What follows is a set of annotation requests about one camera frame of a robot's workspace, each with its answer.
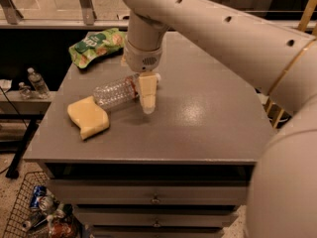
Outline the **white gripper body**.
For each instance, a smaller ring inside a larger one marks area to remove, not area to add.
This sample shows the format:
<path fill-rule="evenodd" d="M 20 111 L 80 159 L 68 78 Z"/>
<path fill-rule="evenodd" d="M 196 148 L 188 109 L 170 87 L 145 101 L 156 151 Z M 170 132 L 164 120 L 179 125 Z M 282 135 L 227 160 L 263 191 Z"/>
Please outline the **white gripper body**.
<path fill-rule="evenodd" d="M 159 66 L 162 48 L 154 51 L 142 51 L 125 39 L 124 57 L 129 68 L 134 72 L 151 71 Z"/>

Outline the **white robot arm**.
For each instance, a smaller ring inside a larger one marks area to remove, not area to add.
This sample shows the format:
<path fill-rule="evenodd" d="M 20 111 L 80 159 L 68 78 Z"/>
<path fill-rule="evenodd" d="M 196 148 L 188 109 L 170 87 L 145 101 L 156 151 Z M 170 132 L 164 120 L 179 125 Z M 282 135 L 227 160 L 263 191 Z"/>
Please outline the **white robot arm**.
<path fill-rule="evenodd" d="M 123 1 L 132 70 L 145 70 L 173 28 L 291 115 L 253 171 L 245 237 L 317 238 L 315 37 L 208 0 Z"/>

